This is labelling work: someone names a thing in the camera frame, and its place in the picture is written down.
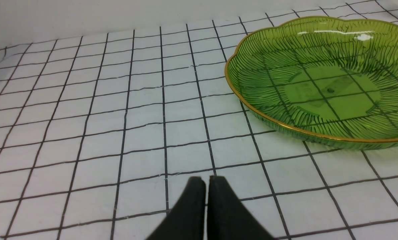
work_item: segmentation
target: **scalloped edge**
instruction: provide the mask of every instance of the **scalloped edge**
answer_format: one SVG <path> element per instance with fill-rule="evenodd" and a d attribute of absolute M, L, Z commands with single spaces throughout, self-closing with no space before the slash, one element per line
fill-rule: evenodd
<path fill-rule="evenodd" d="M 277 29 L 280 28 L 288 23 L 292 23 L 301 19 L 307 19 L 307 18 L 327 18 L 327 19 L 331 19 L 331 20 L 337 20 L 337 21 L 341 21 L 341 22 L 351 22 L 351 21 L 370 21 L 370 22 L 379 22 L 379 23 L 383 23 L 383 24 L 388 24 L 388 25 L 392 25 L 398 28 L 397 24 L 394 23 L 390 23 L 390 22 L 386 22 L 383 20 L 376 20 L 376 19 L 349 19 L 349 20 L 344 20 L 344 19 L 339 19 L 339 18 L 333 18 L 333 17 L 327 17 L 327 16 L 308 16 L 308 17 L 301 17 L 301 18 L 295 18 L 292 20 L 289 20 L 285 23 L 280 24 L 279 26 L 273 26 L 273 27 L 266 27 L 266 28 L 262 28 L 262 29 L 258 29 L 254 32 L 249 33 L 248 35 L 246 35 L 245 37 L 243 37 L 243 39 L 239 42 L 239 44 L 236 47 L 236 50 L 234 51 L 234 54 L 227 60 L 225 67 L 224 67 L 224 75 L 225 75 L 225 79 L 229 85 L 229 87 L 231 88 L 231 90 L 233 91 L 233 93 L 240 99 L 240 101 L 246 105 L 250 110 L 254 111 L 256 114 L 260 115 L 261 117 L 264 117 L 266 120 L 269 120 L 283 128 L 286 129 L 290 129 L 292 131 L 295 132 L 299 132 L 302 134 L 306 134 L 312 137 L 318 137 L 318 138 L 324 138 L 324 139 L 329 139 L 329 140 L 336 140 L 336 141 L 343 141 L 343 142 L 352 142 L 352 143 L 394 143 L 394 142 L 398 142 L 398 138 L 389 138 L 389 139 L 357 139 L 357 138 L 339 138 L 339 137 L 335 137 L 335 136 L 330 136 L 330 135 L 324 135 L 324 134 L 319 134 L 319 133 L 315 133 L 315 132 L 310 132 L 304 129 L 300 129 L 294 126 L 291 126 L 289 124 L 280 122 L 272 117 L 269 117 L 265 114 L 263 114 L 261 111 L 259 111 L 258 109 L 254 108 L 252 105 L 250 105 L 244 98 L 243 96 L 234 88 L 230 77 L 228 76 L 228 65 L 230 64 L 231 60 L 237 55 L 237 52 L 240 48 L 240 46 L 242 45 L 242 43 L 249 38 L 252 34 L 255 34 L 257 32 L 260 31 L 264 31 L 264 30 L 268 30 L 268 29 Z"/>

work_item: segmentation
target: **white backdrop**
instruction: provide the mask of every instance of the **white backdrop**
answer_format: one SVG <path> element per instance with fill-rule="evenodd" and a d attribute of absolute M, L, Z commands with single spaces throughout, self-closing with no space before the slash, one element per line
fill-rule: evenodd
<path fill-rule="evenodd" d="M 344 0 L 0 0 L 0 48 Z"/>

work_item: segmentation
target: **grid pattern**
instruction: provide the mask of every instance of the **grid pattern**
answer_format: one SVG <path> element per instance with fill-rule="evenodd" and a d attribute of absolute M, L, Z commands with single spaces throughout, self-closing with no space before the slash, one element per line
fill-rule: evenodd
<path fill-rule="evenodd" d="M 368 0 L 0 50 L 0 238 L 144 239 L 217 174 L 278 239 L 398 239 L 398 147 L 285 137 L 225 82 L 248 32 L 308 15 L 398 24 Z"/>

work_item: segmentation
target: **white tabletop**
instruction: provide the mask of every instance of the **white tabletop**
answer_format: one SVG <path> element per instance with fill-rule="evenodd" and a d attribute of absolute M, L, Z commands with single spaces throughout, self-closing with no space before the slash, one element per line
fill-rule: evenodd
<path fill-rule="evenodd" d="M 246 33 L 311 15 L 398 24 L 370 0 L 0 50 L 0 237 L 141 240 L 217 174 L 278 239 L 398 240 L 398 147 L 282 135 L 224 78 Z"/>

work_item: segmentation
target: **black grid line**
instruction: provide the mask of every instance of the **black grid line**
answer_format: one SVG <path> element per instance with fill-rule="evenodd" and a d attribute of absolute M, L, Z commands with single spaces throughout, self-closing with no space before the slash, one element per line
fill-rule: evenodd
<path fill-rule="evenodd" d="M 107 42 L 104 45 L 104 52 L 105 52 L 106 49 L 107 49 Z M 64 224 L 65 213 L 67 212 L 68 202 L 70 200 L 71 192 L 72 192 L 72 189 L 73 189 L 73 184 L 74 184 L 74 179 L 75 179 L 75 176 L 76 176 L 77 165 L 79 163 L 80 153 L 82 152 L 83 141 L 85 140 L 88 120 L 89 120 L 89 116 L 90 116 L 90 114 L 92 112 L 92 106 L 93 106 L 93 102 L 94 102 L 94 99 L 95 99 L 96 89 L 97 89 L 97 86 L 98 86 L 98 79 L 99 79 L 99 76 L 101 74 L 102 63 L 103 62 L 104 62 L 104 54 L 102 55 L 101 66 L 99 67 L 98 76 L 97 76 L 97 79 L 96 79 L 96 82 L 95 82 L 94 92 L 93 92 L 92 100 L 91 100 L 91 103 L 90 103 L 90 106 L 89 106 L 89 113 L 86 116 L 85 125 L 84 125 L 84 129 L 83 129 L 83 135 L 82 135 L 82 139 L 80 140 L 79 152 L 77 153 L 77 158 L 76 158 L 76 162 L 75 162 L 74 169 L 73 169 L 73 175 L 72 175 L 72 179 L 71 179 L 71 182 L 70 182 L 70 188 L 69 188 L 69 191 L 67 193 L 67 198 L 66 198 L 66 202 L 65 202 L 65 205 L 64 205 L 64 210 L 63 210 L 63 213 L 61 215 L 61 223 L 60 223 L 60 227 L 58 229 L 57 240 L 59 240 L 60 237 L 61 237 L 61 231 L 62 231 L 62 226 Z"/>
<path fill-rule="evenodd" d="M 298 18 L 300 17 L 297 12 L 295 12 L 294 10 L 293 10 L 293 12 L 295 13 L 295 15 Z M 334 115 L 337 117 L 338 120 L 340 120 L 340 117 L 338 116 L 338 114 L 332 108 L 332 106 L 330 105 L 330 103 L 328 102 L 326 97 L 322 94 L 320 88 L 316 85 L 315 81 L 311 78 L 310 74 L 307 73 L 306 68 L 301 64 L 301 62 L 299 61 L 298 58 L 297 58 L 297 61 L 301 65 L 302 69 L 304 70 L 304 73 L 307 74 L 308 78 L 313 82 L 313 85 L 315 86 L 315 88 L 317 88 L 317 90 L 319 91 L 319 94 L 321 95 L 321 97 L 325 100 L 325 102 L 327 103 L 329 108 L 331 108 L 331 110 L 333 111 Z M 341 123 L 343 124 L 344 128 L 347 130 L 348 134 L 351 135 L 351 137 L 353 138 L 353 135 L 350 133 L 350 131 L 347 128 L 347 126 L 345 126 L 345 124 L 343 122 L 341 122 Z M 350 226 L 347 223 L 347 220 L 344 217 L 343 212 L 341 211 L 340 205 L 338 204 L 338 202 L 337 202 L 335 196 L 333 195 L 333 193 L 331 192 L 331 190 L 327 187 L 328 186 L 327 181 L 324 179 L 324 176 L 322 175 L 321 170 L 319 169 L 319 167 L 318 167 L 318 165 L 317 165 L 317 163 L 315 161 L 315 158 L 313 157 L 313 155 L 311 155 L 310 148 L 307 146 L 307 143 L 305 141 L 303 141 L 303 144 L 304 144 L 304 147 L 306 148 L 307 152 L 310 154 L 310 159 L 312 160 L 313 165 L 315 166 L 315 168 L 316 168 L 316 170 L 317 170 L 317 172 L 318 172 L 318 174 L 319 174 L 324 186 L 326 187 L 326 189 L 328 191 L 328 194 L 330 195 L 332 201 L 334 202 L 334 205 L 337 208 L 337 211 L 338 211 L 338 213 L 339 213 L 344 225 L 346 226 L 347 230 L 349 231 L 350 237 L 352 238 L 352 240 L 356 240 L 356 237 L 354 236 L 353 231 L 350 229 Z"/>
<path fill-rule="evenodd" d="M 160 31 L 160 56 L 161 56 L 161 67 L 162 67 L 162 120 L 163 120 L 163 154 L 165 161 L 165 206 L 166 214 L 169 213 L 169 186 L 168 186 L 168 149 L 166 143 L 166 113 L 165 113 L 165 74 L 163 73 L 163 41 L 162 41 L 162 27 L 159 28 Z"/>
<path fill-rule="evenodd" d="M 243 27 L 243 29 L 245 31 L 245 34 L 247 35 L 248 32 L 246 30 L 245 25 L 242 23 L 242 19 L 240 17 L 239 17 L 239 22 L 242 25 L 242 27 Z M 240 101 L 240 105 L 242 106 L 242 109 L 244 110 L 245 107 L 243 106 L 243 103 L 241 101 Z M 257 152 L 258 158 L 259 158 L 260 163 L 261 163 L 261 167 L 262 167 L 262 169 L 264 171 L 264 175 L 266 176 L 267 184 L 269 185 L 269 188 L 270 188 L 270 191 L 271 191 L 272 195 L 274 195 L 273 200 L 275 201 L 276 208 L 278 209 L 278 213 L 280 215 L 280 220 L 282 222 L 284 231 L 285 231 L 286 235 L 289 236 L 289 229 L 288 229 L 288 226 L 286 224 L 285 218 L 283 217 L 283 212 L 282 212 L 282 208 L 280 207 L 279 200 L 278 200 L 278 198 L 275 195 L 275 189 L 273 188 L 272 182 L 270 181 L 269 173 L 267 172 L 266 166 L 264 165 L 263 157 L 262 157 L 260 149 L 258 147 L 257 140 L 255 139 L 254 135 L 252 134 L 253 133 L 252 127 L 251 127 L 251 124 L 249 122 L 248 116 L 246 115 L 246 112 L 244 114 L 245 114 L 246 122 L 248 123 L 248 129 L 249 129 L 249 132 L 251 133 L 251 138 L 252 138 L 252 141 L 254 143 L 255 150 Z"/>
<path fill-rule="evenodd" d="M 16 68 L 13 70 L 13 72 L 12 72 L 11 76 L 9 77 L 9 79 L 13 76 L 13 74 L 15 73 L 15 70 L 16 70 Z M 5 86 L 2 88 L 2 90 L 0 91 L 0 93 L 2 93 L 2 92 L 5 90 L 6 86 L 8 85 L 8 82 L 6 82 Z M 21 112 L 22 112 L 22 109 L 21 109 L 21 111 L 19 112 L 18 117 L 17 117 L 17 119 L 15 120 L 15 123 L 14 123 L 14 124 L 16 124 L 16 122 L 18 121 L 19 117 L 21 116 Z M 8 137 L 9 137 L 9 135 L 10 135 L 10 133 L 11 133 L 11 131 L 12 131 L 13 128 L 14 128 L 14 126 L 11 126 L 11 128 L 9 129 L 9 132 L 8 132 L 8 134 L 6 135 L 5 140 L 3 141 L 2 148 L 5 147 L 6 141 L 8 140 Z"/>
<path fill-rule="evenodd" d="M 188 32 L 188 24 L 185 24 L 185 29 L 187 30 L 188 41 L 190 41 L 190 33 Z M 193 62 L 193 68 L 194 68 L 194 76 L 196 77 L 197 92 L 199 94 L 200 104 L 201 104 L 201 108 L 202 108 L 202 116 L 204 117 L 203 122 L 204 122 L 204 125 L 205 125 L 206 137 L 207 137 L 207 139 L 210 139 L 209 130 L 208 130 L 208 123 L 206 122 L 205 108 L 203 106 L 203 101 L 202 101 L 202 93 L 201 93 L 201 90 L 200 90 L 199 77 L 197 76 L 196 62 L 194 61 L 194 53 L 193 53 L 193 47 L 191 46 L 191 42 L 189 42 L 189 45 L 190 45 L 191 60 Z M 208 140 L 207 143 L 208 143 L 208 147 L 209 147 L 209 154 L 210 154 L 210 157 L 211 157 L 212 172 L 216 176 L 217 175 L 217 171 L 215 169 L 214 154 L 212 152 L 211 141 Z"/>
<path fill-rule="evenodd" d="M 133 59 L 134 45 L 135 45 L 135 30 L 133 30 L 133 32 L 132 32 L 132 52 L 130 53 L 131 54 L 130 59 Z M 129 66 L 129 79 L 128 79 L 128 84 L 127 84 L 126 105 L 125 105 L 126 107 L 125 107 L 125 112 L 124 112 L 123 129 L 126 129 L 126 122 L 127 122 L 127 111 L 128 111 L 128 105 L 129 105 L 129 93 L 130 93 L 132 65 L 133 64 L 130 64 L 130 66 Z M 120 160 L 119 160 L 119 166 L 118 166 L 116 196 L 115 196 L 114 208 L 113 208 L 113 219 L 111 222 L 110 240 L 114 239 L 115 219 L 116 219 L 116 215 L 117 215 L 118 198 L 119 198 L 119 191 L 120 191 L 120 178 L 121 178 L 121 170 L 122 170 L 121 167 L 123 165 L 123 152 L 124 152 L 125 137 L 126 137 L 126 130 L 123 131 L 122 140 L 121 140 Z"/>

